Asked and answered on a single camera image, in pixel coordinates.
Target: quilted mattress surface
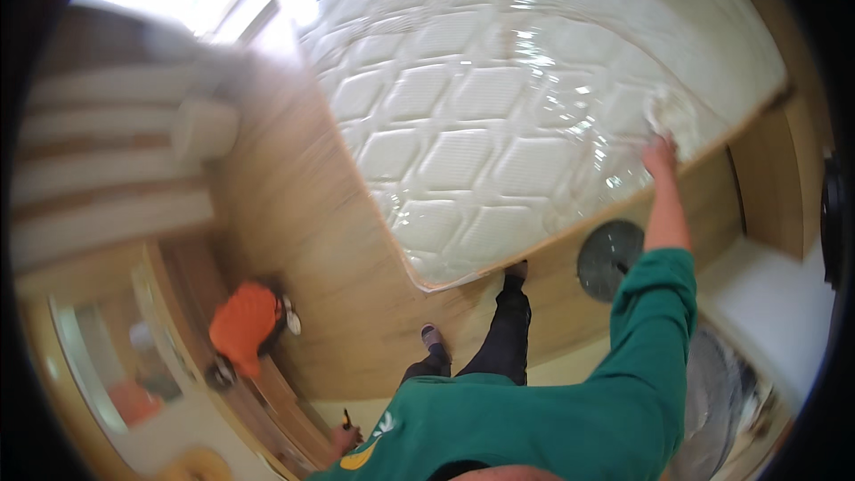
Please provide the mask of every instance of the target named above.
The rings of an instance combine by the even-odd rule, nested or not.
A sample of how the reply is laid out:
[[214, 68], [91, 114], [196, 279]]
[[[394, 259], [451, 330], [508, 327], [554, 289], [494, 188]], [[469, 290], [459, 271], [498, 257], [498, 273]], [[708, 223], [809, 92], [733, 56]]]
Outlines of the quilted mattress surface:
[[300, 42], [422, 289], [649, 183], [650, 93], [692, 159], [783, 86], [749, 0], [316, 0]]

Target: sneaker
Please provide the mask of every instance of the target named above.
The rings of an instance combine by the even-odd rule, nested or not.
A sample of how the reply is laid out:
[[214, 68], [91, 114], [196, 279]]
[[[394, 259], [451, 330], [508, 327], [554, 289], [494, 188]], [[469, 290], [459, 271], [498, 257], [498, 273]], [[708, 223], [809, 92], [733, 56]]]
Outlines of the sneaker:
[[529, 261], [517, 262], [516, 264], [509, 265], [505, 268], [506, 275], [513, 275], [514, 277], [519, 277], [523, 281], [526, 280], [526, 277], [529, 276]]
[[422, 326], [422, 343], [425, 344], [425, 348], [430, 353], [433, 353], [433, 351], [431, 351], [431, 346], [439, 344], [443, 351], [445, 351], [445, 355], [448, 359], [452, 359], [452, 357], [448, 355], [448, 349], [445, 349], [445, 344], [442, 341], [440, 330], [437, 329], [434, 324], [425, 324]]

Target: wall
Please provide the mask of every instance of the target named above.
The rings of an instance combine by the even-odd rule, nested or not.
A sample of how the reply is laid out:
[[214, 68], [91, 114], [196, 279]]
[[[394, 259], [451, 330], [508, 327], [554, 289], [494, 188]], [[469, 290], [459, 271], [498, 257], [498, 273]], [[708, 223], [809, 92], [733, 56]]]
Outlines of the wall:
[[819, 240], [804, 261], [749, 240], [737, 240], [698, 276], [701, 310], [741, 349], [798, 412], [828, 342], [835, 294]]

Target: yellow logo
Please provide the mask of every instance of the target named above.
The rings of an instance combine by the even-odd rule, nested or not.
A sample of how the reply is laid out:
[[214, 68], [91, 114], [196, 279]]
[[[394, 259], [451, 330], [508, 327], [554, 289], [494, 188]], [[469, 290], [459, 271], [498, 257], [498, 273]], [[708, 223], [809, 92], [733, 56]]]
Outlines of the yellow logo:
[[386, 411], [383, 414], [383, 420], [377, 425], [377, 431], [371, 434], [371, 436], [377, 437], [373, 443], [358, 453], [345, 455], [341, 458], [341, 461], [338, 462], [338, 465], [345, 470], [357, 470], [358, 468], [362, 468], [362, 466], [371, 458], [371, 454], [374, 453], [374, 448], [379, 442], [379, 439], [394, 428], [395, 420], [391, 417], [389, 411]]

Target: plastic wrap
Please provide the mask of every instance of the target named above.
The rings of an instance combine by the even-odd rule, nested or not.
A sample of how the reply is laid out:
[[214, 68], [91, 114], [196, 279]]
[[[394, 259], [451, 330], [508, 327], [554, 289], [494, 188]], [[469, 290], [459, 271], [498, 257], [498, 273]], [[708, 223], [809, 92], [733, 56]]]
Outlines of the plastic wrap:
[[748, 0], [299, 3], [305, 54], [427, 291], [646, 186], [651, 94], [682, 105], [668, 126], [691, 159], [784, 79]]

